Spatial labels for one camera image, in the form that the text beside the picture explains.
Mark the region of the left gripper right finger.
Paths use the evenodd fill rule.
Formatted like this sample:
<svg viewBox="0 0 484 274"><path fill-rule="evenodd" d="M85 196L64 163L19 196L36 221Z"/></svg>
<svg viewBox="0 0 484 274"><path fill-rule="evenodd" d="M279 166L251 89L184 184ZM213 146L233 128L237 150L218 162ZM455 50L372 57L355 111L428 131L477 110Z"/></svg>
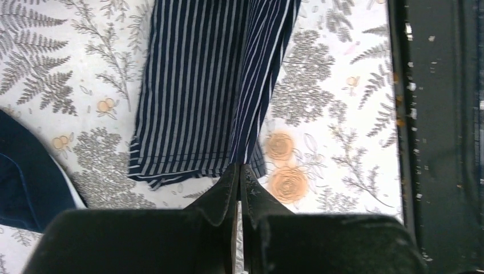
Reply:
<svg viewBox="0 0 484 274"><path fill-rule="evenodd" d="M259 221L268 215L293 215L258 181L250 165L240 167L240 201L243 222L244 269L259 273L256 269L260 240L256 236Z"/></svg>

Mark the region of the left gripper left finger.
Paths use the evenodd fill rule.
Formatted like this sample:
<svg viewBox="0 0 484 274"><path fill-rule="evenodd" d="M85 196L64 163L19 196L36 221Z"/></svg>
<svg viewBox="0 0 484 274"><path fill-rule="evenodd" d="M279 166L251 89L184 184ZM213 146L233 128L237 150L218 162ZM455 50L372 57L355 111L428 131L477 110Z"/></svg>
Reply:
<svg viewBox="0 0 484 274"><path fill-rule="evenodd" d="M239 181L240 165L231 164L214 186L185 207L203 218L195 273L235 272Z"/></svg>

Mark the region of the navy striped underwear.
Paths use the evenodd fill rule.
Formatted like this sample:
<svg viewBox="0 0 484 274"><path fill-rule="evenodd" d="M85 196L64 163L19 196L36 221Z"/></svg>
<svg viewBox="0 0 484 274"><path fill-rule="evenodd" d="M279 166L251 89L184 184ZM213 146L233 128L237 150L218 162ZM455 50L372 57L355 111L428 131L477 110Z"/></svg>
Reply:
<svg viewBox="0 0 484 274"><path fill-rule="evenodd" d="M299 1L156 1L128 177L156 189L266 174L259 145Z"/></svg>

